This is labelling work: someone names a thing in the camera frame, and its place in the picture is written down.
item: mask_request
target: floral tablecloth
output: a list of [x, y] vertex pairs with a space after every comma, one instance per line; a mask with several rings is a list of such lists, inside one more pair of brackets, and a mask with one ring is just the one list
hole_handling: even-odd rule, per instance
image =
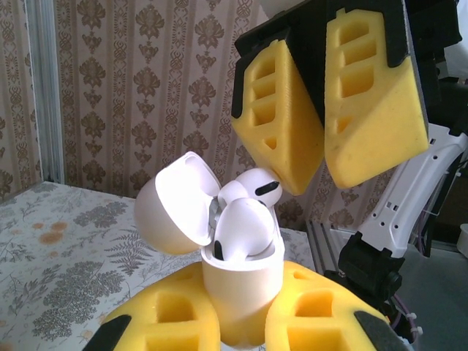
[[[142, 242], [133, 202], [45, 182], [0, 204], [0, 351], [81, 350], [106, 314], [200, 260]], [[306, 234], [282, 235], [285, 258], [313, 269]]]

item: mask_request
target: white charging case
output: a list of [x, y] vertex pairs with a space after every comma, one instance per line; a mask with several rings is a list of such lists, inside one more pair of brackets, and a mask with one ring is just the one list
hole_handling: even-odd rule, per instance
[[141, 237], [165, 254], [200, 249], [205, 288], [217, 312], [222, 341], [237, 348], [261, 345], [269, 306], [282, 288], [284, 242], [274, 209], [271, 245], [244, 262], [214, 257], [210, 204], [221, 186], [210, 167], [188, 152], [161, 170], [135, 201]]

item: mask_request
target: white earbud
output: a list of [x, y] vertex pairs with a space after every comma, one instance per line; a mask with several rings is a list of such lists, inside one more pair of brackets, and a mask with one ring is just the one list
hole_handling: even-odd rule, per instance
[[242, 197], [250, 197], [270, 208], [278, 202], [282, 192], [281, 184], [270, 172], [262, 168], [253, 168], [223, 186], [218, 200], [222, 209]]
[[273, 240], [274, 226], [258, 200], [243, 197], [228, 203], [214, 233], [214, 257], [239, 262], [263, 252]]

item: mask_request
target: yellow sponge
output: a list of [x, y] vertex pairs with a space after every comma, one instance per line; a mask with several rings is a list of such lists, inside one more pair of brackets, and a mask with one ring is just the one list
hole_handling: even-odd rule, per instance
[[265, 324], [268, 351], [375, 351], [354, 312], [388, 320], [341, 285], [297, 263], [284, 263], [281, 292]]
[[324, 131], [284, 40], [247, 67], [242, 115], [231, 121], [259, 167], [274, 171], [290, 194], [305, 192], [323, 160]]
[[114, 351], [219, 351], [218, 317], [200, 262], [154, 283], [110, 313], [132, 317]]
[[340, 188], [359, 185], [429, 147], [411, 57], [387, 65], [380, 12], [336, 13], [327, 25], [325, 159]]

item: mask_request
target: patterned wallpaper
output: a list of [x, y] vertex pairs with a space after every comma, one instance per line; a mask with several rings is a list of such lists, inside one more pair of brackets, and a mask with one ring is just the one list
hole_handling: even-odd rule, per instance
[[[136, 196], [195, 151], [225, 184], [254, 167], [230, 126], [235, 39], [266, 20], [259, 0], [55, 0], [67, 183]], [[338, 191], [326, 166], [284, 195], [284, 227], [353, 227], [389, 176]]]
[[24, 2], [0, 0], [0, 202], [40, 181]]

